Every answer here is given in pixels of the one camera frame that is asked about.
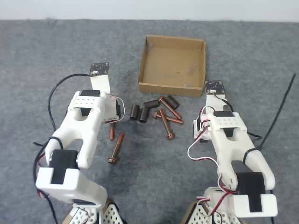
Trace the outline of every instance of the black wire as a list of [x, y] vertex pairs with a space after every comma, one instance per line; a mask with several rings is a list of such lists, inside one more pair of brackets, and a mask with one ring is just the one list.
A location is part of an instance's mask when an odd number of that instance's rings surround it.
[[262, 138], [263, 138], [262, 136], [260, 136], [260, 135], [258, 135], [258, 134], [253, 134], [253, 133], [251, 133], [251, 132], [249, 132], [249, 131], [247, 131], [247, 134], [249, 134], [249, 135], [251, 135], [251, 136], [253, 136], [253, 137], [256, 137], [256, 138], [258, 138], [258, 139], [262, 139]]
[[49, 98], [48, 98], [48, 112], [49, 112], [49, 116], [50, 116], [51, 124], [52, 124], [52, 126], [53, 126], [54, 131], [56, 131], [56, 125], [55, 125], [55, 121], [54, 121], [54, 119], [53, 119], [52, 112], [51, 112], [51, 98], [52, 98], [52, 96], [53, 96], [54, 91], [56, 90], [56, 88], [57, 88], [61, 83], [63, 83], [65, 80], [67, 80], [67, 79], [69, 79], [69, 78], [71, 78], [71, 77], [76, 77], [76, 76], [90, 77], [90, 75], [88, 75], [88, 74], [80, 74], [80, 73], [69, 75], [69, 76], [67, 76], [67, 77], [65, 77], [65, 78], [63, 78], [63, 79], [61, 79], [61, 80], [54, 86], [54, 88], [52, 89], [52, 91], [50, 92], [50, 95], [49, 95]]
[[214, 93], [213, 95], [214, 95], [217, 99], [219, 99], [219, 100], [223, 101], [224, 103], [226, 103], [226, 104], [229, 106], [231, 112], [234, 112], [233, 106], [232, 106], [227, 100], [218, 97], [218, 96], [216, 95], [216, 93]]
[[221, 220], [220, 224], [222, 224], [222, 222], [223, 222], [222, 215], [219, 212], [217, 212], [217, 211], [215, 211], [215, 213], [217, 213], [218, 215], [220, 215], [220, 220]]
[[276, 115], [275, 115], [275, 118], [274, 118], [274, 120], [273, 120], [273, 122], [272, 122], [272, 124], [271, 124], [271, 126], [270, 126], [270, 128], [269, 128], [269, 130], [267, 131], [267, 133], [266, 133], [266, 135], [265, 135], [263, 141], [261, 142], [261, 144], [257, 147], [260, 151], [262, 150], [265, 141], [267, 140], [268, 136], [270, 135], [270, 133], [271, 133], [271, 131], [272, 131], [272, 129], [273, 129], [273, 127], [274, 127], [274, 125], [275, 125], [275, 123], [276, 123], [276, 121], [277, 121], [279, 115], [280, 115], [280, 112], [281, 112], [282, 108], [284, 107], [285, 100], [286, 100], [286, 98], [287, 98], [287, 96], [288, 96], [288, 94], [289, 94], [289, 92], [290, 92], [290, 89], [291, 89], [291, 87], [292, 87], [292, 84], [293, 84], [293, 82], [294, 82], [295, 77], [296, 77], [296, 73], [295, 73], [295, 74], [292, 76], [292, 78], [291, 78], [290, 84], [289, 84], [289, 86], [288, 86], [288, 88], [287, 88], [287, 90], [286, 90], [286, 92], [285, 92], [284, 98], [283, 98], [282, 101], [281, 101], [281, 104], [280, 104], [280, 106], [279, 106], [279, 109], [278, 109], [278, 111], [277, 111], [277, 113], [276, 113]]
[[275, 224], [275, 222], [274, 222], [274, 217], [271, 217], [271, 222], [272, 222], [272, 224]]
[[47, 196], [47, 194], [45, 192], [43, 192], [42, 190], [39, 190], [39, 192], [47, 199], [47, 201], [49, 203], [49, 206], [51, 208], [51, 211], [52, 211], [54, 221], [55, 221], [56, 224], [58, 224], [58, 220], [57, 220], [57, 217], [56, 217], [56, 213], [55, 213], [52, 201], [49, 199], [49, 196]]
[[[57, 137], [50, 137], [49, 140], [45, 143], [45, 144], [39, 144], [39, 143], [36, 143], [36, 142], [33, 142], [33, 144], [37, 145], [37, 146], [42, 146], [42, 148], [39, 150], [39, 152], [37, 153], [35, 159], [34, 159], [34, 162], [33, 162], [33, 170], [32, 170], [32, 175], [33, 175], [33, 182], [34, 182], [34, 185], [36, 184], [36, 179], [37, 179], [37, 173], [36, 173], [36, 168], [37, 168], [37, 163], [39, 161], [39, 158], [41, 156], [41, 154], [43, 153], [43, 151], [45, 150], [48, 142], [50, 141], [50, 139], [55, 139], [59, 142], [59, 145], [61, 147], [61, 149], [63, 149], [63, 146], [62, 146], [62, 143], [61, 143], [61, 140]], [[54, 207], [53, 207], [53, 204], [52, 204], [52, 201], [49, 199], [49, 197], [47, 196], [47, 194], [45, 192], [43, 192], [42, 190], [40, 189], [37, 189], [37, 192], [41, 193], [48, 201], [49, 203], [49, 206], [51, 208], [51, 211], [52, 211], [52, 215], [53, 215], [53, 218], [54, 218], [54, 221], [56, 224], [58, 224], [58, 221], [57, 221], [57, 217], [56, 217], [56, 213], [55, 213], [55, 210], [54, 210]]]
[[[219, 100], [223, 101], [224, 103], [226, 103], [226, 104], [229, 106], [231, 112], [234, 112], [233, 106], [232, 106], [227, 100], [218, 97], [215, 93], [214, 93], [213, 95], [214, 95], [214, 97], [216, 97], [217, 99], [219, 99]], [[258, 135], [258, 134], [253, 134], [253, 133], [251, 133], [251, 132], [249, 132], [249, 131], [247, 131], [247, 134], [249, 134], [249, 135], [251, 135], [251, 136], [253, 136], [253, 137], [258, 138], [258, 140], [260, 140], [260, 139], [263, 138], [262, 136], [260, 136], [260, 135]]]

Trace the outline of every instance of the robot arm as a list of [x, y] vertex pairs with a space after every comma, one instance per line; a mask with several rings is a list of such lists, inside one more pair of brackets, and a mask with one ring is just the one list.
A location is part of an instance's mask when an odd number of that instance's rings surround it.
[[[238, 192], [237, 195], [229, 194], [220, 210], [237, 217], [276, 216], [276, 197], [265, 192], [275, 186], [268, 163], [252, 143], [240, 114], [224, 110], [227, 100], [221, 81], [207, 81], [206, 93], [206, 113], [200, 113], [194, 120], [194, 137], [206, 130], [201, 138], [213, 143], [221, 181], [228, 190]], [[242, 161], [252, 172], [236, 173], [232, 161]], [[205, 191], [205, 197], [210, 198], [212, 205], [216, 205], [225, 193], [217, 190], [219, 188]]]
[[[88, 180], [80, 169], [88, 169], [92, 163], [100, 125], [121, 120], [118, 97], [109, 95], [108, 67], [108, 63], [92, 64], [93, 89], [74, 94], [61, 126], [53, 133], [55, 138], [45, 148], [49, 167], [41, 167], [36, 180], [38, 189], [87, 213], [87, 216], [73, 217], [78, 224], [103, 223], [107, 191]], [[75, 139], [83, 140], [79, 151], [64, 149]]]

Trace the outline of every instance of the copper screw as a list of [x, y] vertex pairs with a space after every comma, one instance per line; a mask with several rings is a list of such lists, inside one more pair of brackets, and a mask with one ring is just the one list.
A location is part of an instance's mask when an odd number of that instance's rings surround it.
[[[155, 112], [153, 113], [153, 118], [154, 118], [154, 119], [161, 118], [161, 115], [159, 114], [158, 111], [155, 111]], [[178, 123], [178, 124], [183, 124], [183, 123], [184, 123], [182, 120], [175, 119], [175, 118], [172, 118], [172, 117], [165, 116], [165, 118], [166, 118], [168, 121], [172, 121], [172, 122], [174, 122], [174, 123]]]
[[110, 124], [110, 137], [109, 137], [110, 141], [114, 140], [114, 123]]
[[171, 113], [173, 113], [173, 115], [176, 116], [179, 120], [182, 119], [182, 116], [179, 115], [178, 112], [176, 112], [175, 110], [172, 109], [172, 107], [164, 100], [164, 97], [160, 97], [159, 98], [159, 102], [161, 102], [162, 104], [164, 104], [164, 106], [166, 106], [167, 109], [170, 110]]
[[122, 141], [123, 141], [124, 136], [125, 136], [125, 134], [124, 134], [124, 133], [121, 133], [120, 136], [118, 137], [116, 146], [115, 146], [115, 148], [114, 148], [114, 150], [113, 150], [113, 154], [112, 154], [112, 156], [108, 159], [108, 162], [109, 162], [109, 163], [112, 163], [112, 164], [116, 163], [116, 161], [117, 161], [116, 157], [117, 157], [118, 151], [120, 150], [121, 143], [122, 143]]
[[171, 129], [169, 127], [169, 124], [166, 120], [166, 117], [165, 117], [165, 114], [164, 114], [164, 111], [163, 109], [159, 109], [159, 113], [161, 115], [161, 119], [163, 121], [163, 124], [164, 124], [164, 127], [166, 129], [166, 132], [167, 132], [167, 138], [170, 140], [170, 139], [173, 139], [174, 138], [174, 133], [171, 132]]

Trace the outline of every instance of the cardboard box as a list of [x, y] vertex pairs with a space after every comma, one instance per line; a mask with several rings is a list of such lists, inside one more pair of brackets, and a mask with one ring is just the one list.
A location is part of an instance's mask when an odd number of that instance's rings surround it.
[[146, 36], [139, 68], [139, 91], [199, 97], [205, 75], [203, 40]]

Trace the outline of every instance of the black cable tie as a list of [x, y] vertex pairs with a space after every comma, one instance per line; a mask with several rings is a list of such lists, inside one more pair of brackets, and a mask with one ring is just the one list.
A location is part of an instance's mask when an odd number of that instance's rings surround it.
[[245, 164], [245, 161], [246, 161], [247, 155], [248, 155], [250, 152], [255, 151], [255, 150], [258, 150], [258, 149], [257, 149], [257, 148], [251, 148], [251, 149], [248, 149], [248, 150], [245, 152], [244, 157], [243, 157], [243, 163], [244, 163], [244, 165], [246, 165], [246, 164]]

